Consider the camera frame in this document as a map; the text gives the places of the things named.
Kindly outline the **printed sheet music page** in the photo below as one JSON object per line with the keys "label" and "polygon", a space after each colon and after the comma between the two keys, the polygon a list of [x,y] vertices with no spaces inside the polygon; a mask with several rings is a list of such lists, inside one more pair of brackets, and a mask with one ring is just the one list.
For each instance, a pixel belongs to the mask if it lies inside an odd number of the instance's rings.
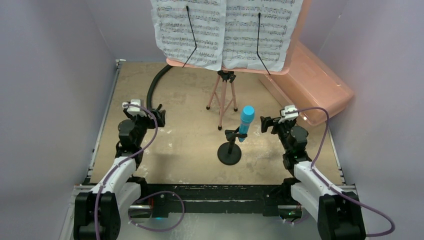
{"label": "printed sheet music page", "polygon": [[227,69],[283,70],[302,0],[229,0],[222,65]]}

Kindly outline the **pink perforated music stand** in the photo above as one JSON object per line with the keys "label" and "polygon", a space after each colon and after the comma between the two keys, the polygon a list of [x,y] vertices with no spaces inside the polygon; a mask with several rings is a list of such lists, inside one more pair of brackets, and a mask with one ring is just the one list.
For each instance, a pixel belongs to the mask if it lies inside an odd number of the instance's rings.
{"label": "pink perforated music stand", "polygon": [[[295,45],[299,39],[300,31],[305,23],[308,11],[310,9],[311,2],[309,0],[302,0],[303,5],[300,11],[300,14],[298,16],[298,20],[295,26],[295,29],[291,36],[291,42],[288,47],[287,56],[285,59],[284,67],[282,71],[268,71],[268,70],[253,70],[253,69],[245,69],[245,68],[234,68],[234,69],[228,69],[222,67],[220,70],[211,70],[217,73],[217,79],[215,81],[214,87],[210,94],[210,100],[216,100],[219,105],[219,117],[222,118],[229,107],[232,107],[233,110],[237,110],[238,104],[237,99],[235,95],[232,95],[230,100],[227,100],[227,91],[233,90],[234,87],[234,79],[235,79],[235,73],[237,71],[241,72],[251,72],[251,73],[260,73],[260,74],[266,74],[266,75],[284,75],[289,71],[289,67],[291,65],[292,61],[292,55],[294,53]],[[184,65],[178,61],[173,61],[168,58],[166,58],[166,61],[168,64],[174,66],[174,67],[189,67],[189,68],[201,68],[197,66],[192,65]]]}

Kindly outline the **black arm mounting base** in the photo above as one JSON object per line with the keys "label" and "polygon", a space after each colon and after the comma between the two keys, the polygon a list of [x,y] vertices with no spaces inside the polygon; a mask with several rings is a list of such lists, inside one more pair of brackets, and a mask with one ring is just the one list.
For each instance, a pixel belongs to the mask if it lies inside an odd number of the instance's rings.
{"label": "black arm mounting base", "polygon": [[132,203],[132,217],[166,218],[170,213],[260,214],[296,220],[306,216],[301,205],[290,198],[282,185],[165,184],[149,183]]}

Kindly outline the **blue toy microphone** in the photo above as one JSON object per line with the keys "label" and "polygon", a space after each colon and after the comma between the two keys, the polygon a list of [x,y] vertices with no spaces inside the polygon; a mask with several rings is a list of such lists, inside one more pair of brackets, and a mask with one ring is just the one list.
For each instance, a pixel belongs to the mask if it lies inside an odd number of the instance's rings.
{"label": "blue toy microphone", "polygon": [[251,105],[247,105],[242,109],[240,114],[240,125],[238,128],[238,133],[241,135],[247,135],[249,131],[250,124],[255,119],[255,109]]}

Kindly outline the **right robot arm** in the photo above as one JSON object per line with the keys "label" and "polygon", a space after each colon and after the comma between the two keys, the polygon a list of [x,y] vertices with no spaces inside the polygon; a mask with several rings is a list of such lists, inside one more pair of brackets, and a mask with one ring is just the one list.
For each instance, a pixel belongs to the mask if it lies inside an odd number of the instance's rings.
{"label": "right robot arm", "polygon": [[292,175],[283,181],[280,196],[288,204],[297,201],[315,220],[323,240],[364,240],[365,225],[361,207],[341,195],[344,191],[332,185],[313,165],[306,146],[308,131],[296,120],[260,117],[261,132],[278,135],[285,150],[283,165]]}

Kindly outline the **black round microphone stand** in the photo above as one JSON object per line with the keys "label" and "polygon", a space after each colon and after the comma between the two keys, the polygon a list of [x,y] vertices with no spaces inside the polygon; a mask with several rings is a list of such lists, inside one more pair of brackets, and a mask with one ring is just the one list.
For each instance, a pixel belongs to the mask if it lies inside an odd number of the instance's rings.
{"label": "black round microphone stand", "polygon": [[246,133],[240,133],[239,127],[234,130],[225,130],[226,142],[221,144],[217,150],[217,157],[219,161],[227,166],[233,166],[237,164],[242,157],[242,151],[236,144],[237,138],[246,138]]}

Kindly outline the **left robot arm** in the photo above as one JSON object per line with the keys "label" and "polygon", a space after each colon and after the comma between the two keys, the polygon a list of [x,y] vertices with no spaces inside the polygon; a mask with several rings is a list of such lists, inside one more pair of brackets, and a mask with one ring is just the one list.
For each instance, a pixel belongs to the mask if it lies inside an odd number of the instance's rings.
{"label": "left robot arm", "polygon": [[75,240],[115,240],[121,229],[121,216],[131,203],[149,199],[146,180],[133,174],[140,166],[147,130],[163,128],[166,111],[125,103],[126,119],[118,124],[115,159],[105,176],[90,191],[79,193],[74,202],[73,238]]}

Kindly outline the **white paper sheet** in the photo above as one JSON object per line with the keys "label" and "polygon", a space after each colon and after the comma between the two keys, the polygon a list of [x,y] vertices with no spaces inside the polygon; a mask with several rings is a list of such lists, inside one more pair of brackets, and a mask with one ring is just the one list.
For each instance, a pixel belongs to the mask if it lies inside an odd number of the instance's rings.
{"label": "white paper sheet", "polygon": [[222,68],[227,1],[150,3],[156,45],[167,59],[213,71]]}

